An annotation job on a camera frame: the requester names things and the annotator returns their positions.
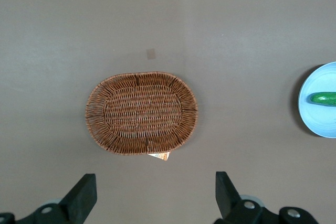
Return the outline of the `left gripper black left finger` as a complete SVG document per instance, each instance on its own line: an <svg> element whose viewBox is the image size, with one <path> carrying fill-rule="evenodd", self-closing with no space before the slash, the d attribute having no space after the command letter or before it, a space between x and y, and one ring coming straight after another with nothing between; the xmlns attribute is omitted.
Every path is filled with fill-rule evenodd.
<svg viewBox="0 0 336 224"><path fill-rule="evenodd" d="M58 202L49 202L30 215L16 219L13 213L1 213L1 223L84 223L97 202L95 174L85 174Z"/></svg>

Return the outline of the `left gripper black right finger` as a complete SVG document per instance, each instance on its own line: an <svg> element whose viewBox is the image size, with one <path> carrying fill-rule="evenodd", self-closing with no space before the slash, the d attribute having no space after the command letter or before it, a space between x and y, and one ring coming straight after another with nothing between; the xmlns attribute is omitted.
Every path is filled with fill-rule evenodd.
<svg viewBox="0 0 336 224"><path fill-rule="evenodd" d="M278 214L252 199L242 199L226 172L216 172L215 197L222 217L215 223L317 223L312 214L283 207Z"/></svg>

